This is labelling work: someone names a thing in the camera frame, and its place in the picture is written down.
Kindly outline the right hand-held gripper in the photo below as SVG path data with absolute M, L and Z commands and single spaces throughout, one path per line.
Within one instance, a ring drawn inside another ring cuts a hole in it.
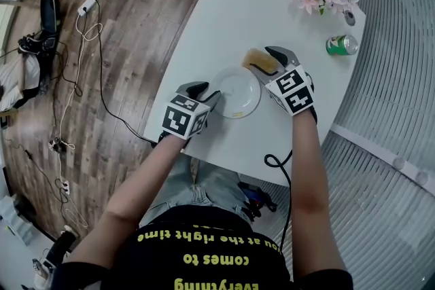
M 270 96 L 290 116 L 308 110 L 317 122 L 312 81 L 302 65 L 298 65 L 295 53 L 280 46 L 266 46 L 265 50 L 281 65 L 272 73 L 253 63 L 249 63 L 248 69 L 260 83 L 266 84 L 265 88 Z M 292 70 L 284 72 L 284 68 L 288 70 L 292 67 Z

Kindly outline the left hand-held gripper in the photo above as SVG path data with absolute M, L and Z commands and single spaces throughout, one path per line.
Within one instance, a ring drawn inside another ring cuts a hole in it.
M 210 112 L 222 97 L 222 92 L 217 90 L 201 102 L 195 101 L 208 87 L 206 81 L 193 81 L 178 87 L 177 94 L 166 103 L 158 142 L 170 134 L 189 141 L 204 128 Z

